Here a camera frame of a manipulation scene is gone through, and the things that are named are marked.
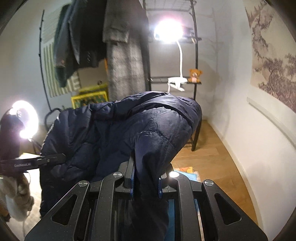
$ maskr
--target black coat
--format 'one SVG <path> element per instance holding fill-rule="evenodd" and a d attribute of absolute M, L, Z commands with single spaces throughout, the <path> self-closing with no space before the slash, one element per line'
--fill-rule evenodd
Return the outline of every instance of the black coat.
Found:
<path fill-rule="evenodd" d="M 41 154 L 64 153 L 67 161 L 40 169 L 41 215 L 80 180 L 99 181 L 117 171 L 120 163 L 129 160 L 132 150 L 138 196 L 159 215 L 164 206 L 156 205 L 162 202 L 157 193 L 158 177 L 187 143 L 201 118 L 198 103 L 164 92 L 143 92 L 119 102 L 63 111 L 49 131 Z M 157 220 L 158 236 L 162 237 L 168 224 L 166 208 L 162 217 L 152 212 L 146 217 L 150 226 Z"/>

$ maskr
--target green and white striped cloth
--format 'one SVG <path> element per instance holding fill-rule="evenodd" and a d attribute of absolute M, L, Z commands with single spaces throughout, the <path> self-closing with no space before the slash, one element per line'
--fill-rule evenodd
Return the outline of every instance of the green and white striped cloth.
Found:
<path fill-rule="evenodd" d="M 54 62 L 53 62 L 53 48 L 54 48 L 54 35 L 57 29 L 57 23 L 59 20 L 59 14 L 62 7 L 56 9 L 52 13 L 49 13 L 44 20 L 42 29 L 43 40 L 43 52 L 42 61 L 44 66 L 44 73 L 49 90 L 50 97 L 55 97 L 63 94 L 77 91 L 81 88 L 80 79 L 77 71 L 67 80 L 67 86 L 61 88 L 54 74 Z"/>

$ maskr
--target teddy bear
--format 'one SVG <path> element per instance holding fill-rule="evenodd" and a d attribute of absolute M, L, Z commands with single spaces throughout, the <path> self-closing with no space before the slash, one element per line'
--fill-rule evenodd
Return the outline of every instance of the teddy bear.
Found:
<path fill-rule="evenodd" d="M 191 83 L 200 83 L 200 75 L 202 74 L 201 70 L 198 69 L 190 69 L 190 78 L 188 82 Z"/>

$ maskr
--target wall molding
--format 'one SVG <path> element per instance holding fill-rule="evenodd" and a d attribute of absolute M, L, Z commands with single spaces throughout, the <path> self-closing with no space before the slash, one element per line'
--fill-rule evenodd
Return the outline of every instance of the wall molding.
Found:
<path fill-rule="evenodd" d="M 207 120 L 208 123 L 210 124 L 210 126 L 213 128 L 213 130 L 216 132 L 216 134 L 218 135 L 218 137 L 220 138 L 220 140 L 222 141 L 222 143 L 224 144 L 225 148 L 227 149 L 228 153 L 230 154 L 234 164 L 236 165 L 240 175 L 242 176 L 242 179 L 247 187 L 247 190 L 249 192 L 249 195 L 251 197 L 254 209 L 255 209 L 255 213 L 256 213 L 256 217 L 257 217 L 257 221 L 258 221 L 258 226 L 264 230 L 264 226 L 263 226 L 263 222 L 262 222 L 262 217 L 261 217 L 261 213 L 259 210 L 259 206 L 257 203 L 257 199 L 255 197 L 255 194 L 252 190 L 252 187 L 248 181 L 247 178 L 247 174 L 244 170 L 244 168 L 242 167 L 241 163 L 239 162 L 238 158 L 236 157 L 235 153 L 233 152 L 232 148 L 230 147 L 230 145 L 228 144 L 228 142 L 225 140 L 224 136 L 220 133 L 220 131 L 218 131 L 218 128 L 213 124 L 213 122 L 211 122 L 209 119 Z"/>

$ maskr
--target stuffed animal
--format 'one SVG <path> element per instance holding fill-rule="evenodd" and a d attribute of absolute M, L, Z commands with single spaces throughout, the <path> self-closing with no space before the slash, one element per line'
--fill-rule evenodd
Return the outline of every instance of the stuffed animal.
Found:
<path fill-rule="evenodd" d="M 200 75 L 202 74 L 201 70 L 198 69 L 190 69 L 190 78 L 188 82 L 191 83 L 200 83 Z"/>

